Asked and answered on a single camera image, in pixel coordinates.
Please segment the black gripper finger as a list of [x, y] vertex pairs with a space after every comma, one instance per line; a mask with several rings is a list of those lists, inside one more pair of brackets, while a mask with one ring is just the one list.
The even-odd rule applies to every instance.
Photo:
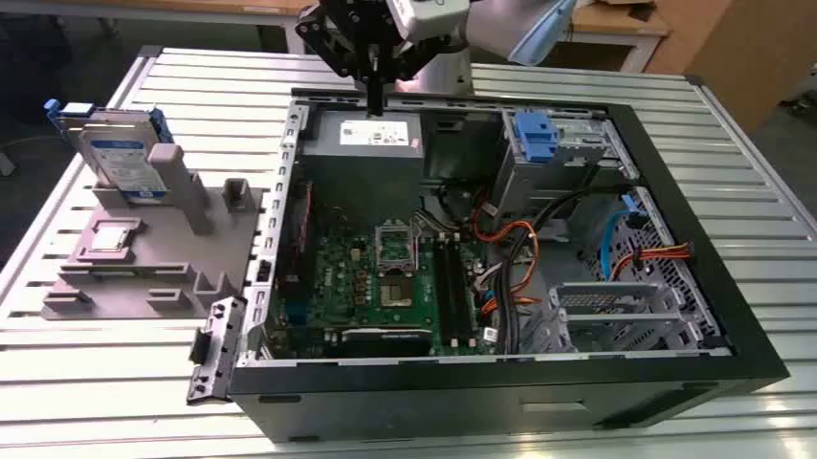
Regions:
[[306, 46], [323, 59], [340, 77], [351, 77], [358, 88], [366, 93], [366, 111], [377, 116], [377, 71], [373, 58], [378, 45], [358, 44], [352, 49], [335, 48], [331, 31], [334, 23], [326, 14], [326, 2], [316, 1], [306, 7], [295, 26], [298, 36]]
[[386, 86], [398, 80], [410, 80], [430, 60], [445, 51], [451, 39], [433, 37], [397, 51], [394, 44], [379, 44], [377, 48], [377, 116], [383, 115], [387, 103]]

